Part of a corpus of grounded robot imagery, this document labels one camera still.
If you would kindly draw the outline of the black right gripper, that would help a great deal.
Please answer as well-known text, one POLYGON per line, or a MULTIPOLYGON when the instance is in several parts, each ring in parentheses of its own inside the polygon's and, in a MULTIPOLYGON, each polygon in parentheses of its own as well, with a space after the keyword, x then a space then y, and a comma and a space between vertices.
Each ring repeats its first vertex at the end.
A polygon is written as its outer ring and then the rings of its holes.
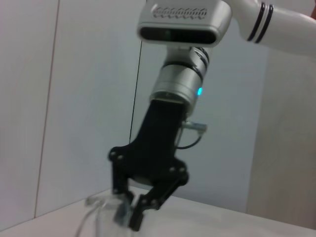
POLYGON ((141 228, 145 210, 159 210, 189 180, 188 172, 180 171, 186 168, 185 163, 175 157, 175 140, 185 111, 184 104, 153 100, 136 138, 110 150, 112 193, 123 200, 119 210, 128 215, 126 222, 135 232, 141 228), (129 179, 152 185, 148 193, 139 196, 134 208, 129 179))

